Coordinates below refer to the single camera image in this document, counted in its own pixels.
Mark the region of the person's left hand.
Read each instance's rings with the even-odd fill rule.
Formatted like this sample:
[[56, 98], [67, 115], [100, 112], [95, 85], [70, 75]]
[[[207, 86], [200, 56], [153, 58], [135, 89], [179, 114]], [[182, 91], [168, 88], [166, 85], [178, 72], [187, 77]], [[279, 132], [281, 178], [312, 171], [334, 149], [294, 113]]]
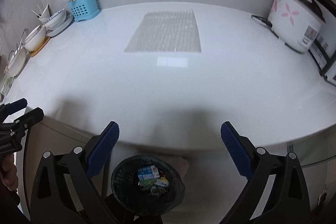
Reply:
[[10, 191], [16, 191], [18, 188], [17, 167], [14, 164], [14, 154], [11, 153], [3, 158], [1, 163], [1, 180], [4, 186]]

